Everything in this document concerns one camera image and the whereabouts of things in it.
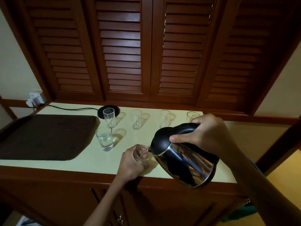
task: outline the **dark brown tray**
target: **dark brown tray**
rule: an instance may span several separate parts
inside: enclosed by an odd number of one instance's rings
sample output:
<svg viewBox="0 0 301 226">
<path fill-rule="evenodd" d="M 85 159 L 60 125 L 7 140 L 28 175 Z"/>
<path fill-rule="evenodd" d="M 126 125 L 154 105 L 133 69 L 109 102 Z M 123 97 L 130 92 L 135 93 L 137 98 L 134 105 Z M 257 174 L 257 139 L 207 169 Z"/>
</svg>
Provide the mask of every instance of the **dark brown tray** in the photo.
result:
<svg viewBox="0 0 301 226">
<path fill-rule="evenodd" d="M 71 160 L 91 141 L 98 118 L 30 115 L 0 131 L 0 159 Z"/>
</svg>

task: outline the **black cable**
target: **black cable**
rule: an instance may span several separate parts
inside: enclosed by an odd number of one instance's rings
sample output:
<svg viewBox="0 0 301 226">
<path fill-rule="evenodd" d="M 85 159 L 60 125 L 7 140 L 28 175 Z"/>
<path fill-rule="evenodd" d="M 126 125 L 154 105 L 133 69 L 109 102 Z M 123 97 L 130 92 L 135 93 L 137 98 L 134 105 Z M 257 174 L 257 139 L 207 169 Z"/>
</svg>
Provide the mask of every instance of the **black cable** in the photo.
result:
<svg viewBox="0 0 301 226">
<path fill-rule="evenodd" d="M 54 105 L 47 105 L 47 106 L 51 106 L 51 107 L 59 108 L 59 109 L 63 109 L 63 110 L 72 110 L 72 111 L 83 110 L 83 109 L 95 109 L 95 110 L 98 110 L 96 108 L 75 108 L 75 109 L 69 109 L 69 108 L 60 108 L 60 107 L 57 107 L 57 106 L 54 106 Z"/>
</svg>

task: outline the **electric kettle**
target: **electric kettle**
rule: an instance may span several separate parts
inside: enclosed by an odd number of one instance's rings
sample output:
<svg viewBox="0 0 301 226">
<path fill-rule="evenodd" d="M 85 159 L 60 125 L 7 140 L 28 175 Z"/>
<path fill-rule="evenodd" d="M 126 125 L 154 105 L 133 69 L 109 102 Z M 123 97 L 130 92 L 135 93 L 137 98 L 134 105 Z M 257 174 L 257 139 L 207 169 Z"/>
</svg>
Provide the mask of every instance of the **electric kettle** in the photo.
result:
<svg viewBox="0 0 301 226">
<path fill-rule="evenodd" d="M 219 158 L 190 143 L 172 143 L 169 137 L 193 132 L 198 126 L 185 123 L 161 128 L 156 131 L 148 149 L 171 177 L 188 187 L 203 186 L 210 182 Z"/>
</svg>

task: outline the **drinking glass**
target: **drinking glass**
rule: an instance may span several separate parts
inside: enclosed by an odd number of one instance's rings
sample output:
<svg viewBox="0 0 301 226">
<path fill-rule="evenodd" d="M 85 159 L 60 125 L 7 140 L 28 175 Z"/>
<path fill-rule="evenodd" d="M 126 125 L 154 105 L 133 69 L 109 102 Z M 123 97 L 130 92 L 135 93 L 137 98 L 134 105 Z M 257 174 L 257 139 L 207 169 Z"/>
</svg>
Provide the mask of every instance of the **drinking glass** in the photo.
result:
<svg viewBox="0 0 301 226">
<path fill-rule="evenodd" d="M 113 108 L 104 109 L 103 116 L 109 127 L 111 128 L 116 127 L 115 110 Z"/>
<path fill-rule="evenodd" d="M 131 111 L 131 119 L 132 119 L 132 127 L 135 130 L 141 128 L 141 121 L 142 121 L 142 112 L 139 109 L 135 109 Z"/>
<path fill-rule="evenodd" d="M 101 126 L 96 130 L 95 133 L 98 141 L 102 149 L 105 152 L 108 152 L 113 149 L 113 136 L 112 136 L 112 128 L 109 126 Z"/>
<path fill-rule="evenodd" d="M 164 128 L 169 126 L 171 112 L 168 110 L 161 110 L 159 114 L 159 128 Z"/>
<path fill-rule="evenodd" d="M 148 147 L 144 145 L 138 145 L 133 151 L 133 156 L 137 162 L 148 160 L 151 157 Z"/>
<path fill-rule="evenodd" d="M 190 123 L 192 119 L 199 117 L 200 114 L 196 113 L 196 112 L 188 112 L 187 113 L 187 117 L 186 117 L 186 123 Z"/>
</svg>

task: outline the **louvered door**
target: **louvered door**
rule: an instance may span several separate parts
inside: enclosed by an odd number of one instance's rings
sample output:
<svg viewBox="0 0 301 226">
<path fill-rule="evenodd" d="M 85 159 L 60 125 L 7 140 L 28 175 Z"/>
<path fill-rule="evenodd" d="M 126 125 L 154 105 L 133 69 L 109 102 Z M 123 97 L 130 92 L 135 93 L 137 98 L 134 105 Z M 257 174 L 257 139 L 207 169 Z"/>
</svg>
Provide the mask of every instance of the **louvered door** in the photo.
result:
<svg viewBox="0 0 301 226">
<path fill-rule="evenodd" d="M 200 90 L 201 62 L 214 27 L 215 0 L 154 0 L 153 102 L 194 104 Z"/>
<path fill-rule="evenodd" d="M 296 1 L 241 0 L 225 13 L 198 106 L 250 112 L 288 46 Z"/>
<path fill-rule="evenodd" d="M 107 99 L 149 101 L 152 0 L 86 0 Z"/>
<path fill-rule="evenodd" d="M 79 0 L 8 0 L 54 98 L 103 101 Z"/>
</svg>

